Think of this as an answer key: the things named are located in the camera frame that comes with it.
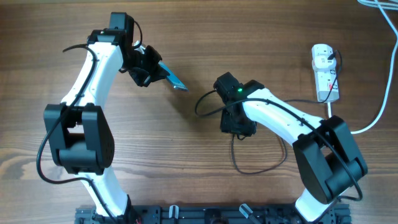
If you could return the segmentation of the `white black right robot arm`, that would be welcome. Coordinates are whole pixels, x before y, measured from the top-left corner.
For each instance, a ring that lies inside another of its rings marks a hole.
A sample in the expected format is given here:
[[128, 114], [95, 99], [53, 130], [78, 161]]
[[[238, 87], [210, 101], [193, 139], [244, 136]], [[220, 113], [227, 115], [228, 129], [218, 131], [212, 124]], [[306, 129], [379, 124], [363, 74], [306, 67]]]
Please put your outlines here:
[[243, 140], [261, 124], [292, 146], [305, 189], [294, 203], [294, 215], [282, 217], [283, 222], [319, 222], [338, 200], [347, 199], [344, 192], [350, 187], [358, 193], [350, 199], [362, 200], [358, 181], [368, 167], [343, 119], [306, 114], [263, 84], [255, 80], [242, 84], [229, 72], [217, 78], [213, 90], [224, 104], [219, 108], [222, 132]]

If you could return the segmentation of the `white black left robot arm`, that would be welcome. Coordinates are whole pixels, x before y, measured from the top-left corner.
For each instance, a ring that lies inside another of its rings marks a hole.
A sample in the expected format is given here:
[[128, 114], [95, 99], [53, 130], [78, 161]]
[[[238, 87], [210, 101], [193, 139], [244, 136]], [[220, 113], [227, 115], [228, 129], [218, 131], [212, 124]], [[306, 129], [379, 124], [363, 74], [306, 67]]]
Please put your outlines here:
[[76, 45], [88, 53], [72, 89], [44, 110], [47, 134], [37, 153], [37, 173], [50, 184], [66, 184], [42, 171], [42, 153], [49, 144], [54, 163], [73, 175], [73, 182], [85, 184], [96, 205], [93, 219], [100, 223], [139, 219], [111, 167], [115, 145], [103, 108], [114, 78], [128, 72], [137, 86], [147, 87], [172, 74], [152, 46], [133, 43], [137, 25], [125, 12], [111, 13], [108, 28], [93, 30], [86, 43]]

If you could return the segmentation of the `blue Galaxy smartphone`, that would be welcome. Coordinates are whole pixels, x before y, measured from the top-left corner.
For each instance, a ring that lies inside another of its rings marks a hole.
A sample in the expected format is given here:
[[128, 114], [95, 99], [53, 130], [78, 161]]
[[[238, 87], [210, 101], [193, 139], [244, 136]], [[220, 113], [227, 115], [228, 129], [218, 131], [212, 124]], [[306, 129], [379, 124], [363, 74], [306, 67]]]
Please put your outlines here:
[[162, 61], [159, 62], [159, 65], [167, 72], [166, 80], [171, 84], [173, 89], [180, 91], [188, 91], [188, 88], [178, 79], [178, 77], [166, 66]]

